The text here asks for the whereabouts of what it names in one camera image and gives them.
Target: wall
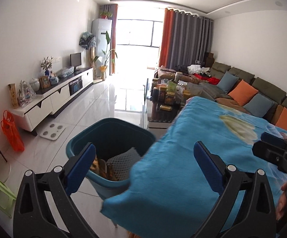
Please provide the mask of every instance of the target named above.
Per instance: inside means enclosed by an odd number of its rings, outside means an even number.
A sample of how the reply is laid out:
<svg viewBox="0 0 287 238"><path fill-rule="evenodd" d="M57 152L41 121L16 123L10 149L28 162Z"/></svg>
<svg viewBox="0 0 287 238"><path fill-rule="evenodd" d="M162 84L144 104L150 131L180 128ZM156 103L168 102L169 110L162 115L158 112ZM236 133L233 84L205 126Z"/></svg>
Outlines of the wall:
<svg viewBox="0 0 287 238"><path fill-rule="evenodd" d="M217 62L253 73L287 92L287 11L215 20L212 52Z"/></svg>
<svg viewBox="0 0 287 238"><path fill-rule="evenodd" d="M61 57L57 71L69 66L82 32L90 31L99 6L93 0L0 0L0 121L11 106L7 84L43 75L43 57ZM3 133L0 146L8 147Z"/></svg>

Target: white tile floor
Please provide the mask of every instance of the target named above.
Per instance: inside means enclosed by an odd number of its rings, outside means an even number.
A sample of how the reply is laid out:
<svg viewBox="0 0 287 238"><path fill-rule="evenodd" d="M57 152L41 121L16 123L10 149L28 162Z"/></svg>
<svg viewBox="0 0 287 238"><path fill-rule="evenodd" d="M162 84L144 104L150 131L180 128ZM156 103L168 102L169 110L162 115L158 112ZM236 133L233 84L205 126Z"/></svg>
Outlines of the white tile floor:
<svg viewBox="0 0 287 238"><path fill-rule="evenodd" d="M32 169L35 173L51 171L57 165L64 165L68 158L65 153L67 143L81 131L97 121L115 117L133 124L140 124L143 105L143 82L127 85L117 77L107 78L105 82L97 83L86 90L73 101L57 118L46 118L37 127L38 136L21 132L25 151L14 152L9 148L6 158L11 164L11 175L6 185L17 194L25 171ZM52 122L67 125L65 131L55 140L47 140L39 136L42 130ZM4 162L0 159L0 168ZM66 227L57 212L54 202L47 194L52 213L58 226ZM127 231L113 223L100 213L102 200L87 179L84 179L78 192L71 198L77 208L100 238L125 238ZM0 211L0 224L12 235L12 221Z"/></svg>

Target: blue towel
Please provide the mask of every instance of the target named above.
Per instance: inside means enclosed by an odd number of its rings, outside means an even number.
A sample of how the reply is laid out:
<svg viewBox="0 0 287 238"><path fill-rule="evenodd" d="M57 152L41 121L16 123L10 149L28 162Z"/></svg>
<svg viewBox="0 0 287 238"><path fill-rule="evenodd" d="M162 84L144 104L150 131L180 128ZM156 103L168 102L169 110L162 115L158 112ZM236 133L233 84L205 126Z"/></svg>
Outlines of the blue towel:
<svg viewBox="0 0 287 238"><path fill-rule="evenodd" d="M280 135L266 120L194 97L168 132L130 171L129 189L103 202L102 213L142 238L190 238L218 199L194 156L201 140L212 154L241 171L265 170L274 202L286 176L252 154L263 132ZM225 228L232 225L244 192L240 192Z"/></svg>

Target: ceiling light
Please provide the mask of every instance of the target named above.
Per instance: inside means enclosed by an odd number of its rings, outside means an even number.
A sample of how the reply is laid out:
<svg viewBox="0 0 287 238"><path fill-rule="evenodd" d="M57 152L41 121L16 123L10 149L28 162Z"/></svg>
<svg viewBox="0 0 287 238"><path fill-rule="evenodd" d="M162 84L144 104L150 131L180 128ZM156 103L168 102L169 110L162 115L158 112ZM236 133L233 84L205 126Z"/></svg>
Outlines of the ceiling light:
<svg viewBox="0 0 287 238"><path fill-rule="evenodd" d="M281 2L279 2L279 1L276 1L276 5L278 5L279 7L283 6L283 4Z"/></svg>

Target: teal plastic bucket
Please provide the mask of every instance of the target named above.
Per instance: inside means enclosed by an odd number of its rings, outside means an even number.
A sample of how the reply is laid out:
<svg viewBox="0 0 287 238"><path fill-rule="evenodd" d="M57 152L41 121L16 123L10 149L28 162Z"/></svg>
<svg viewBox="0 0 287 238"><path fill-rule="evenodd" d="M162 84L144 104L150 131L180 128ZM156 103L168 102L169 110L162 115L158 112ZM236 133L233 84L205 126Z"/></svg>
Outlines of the teal plastic bucket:
<svg viewBox="0 0 287 238"><path fill-rule="evenodd" d="M107 161L131 148L135 148L138 154L143 156L155 142L155 136L131 123L106 118L88 127L68 142L66 146L68 158L78 155L89 142L95 145L97 156ZM86 177L103 200L123 193L130 184L129 179L109 181L90 170Z"/></svg>

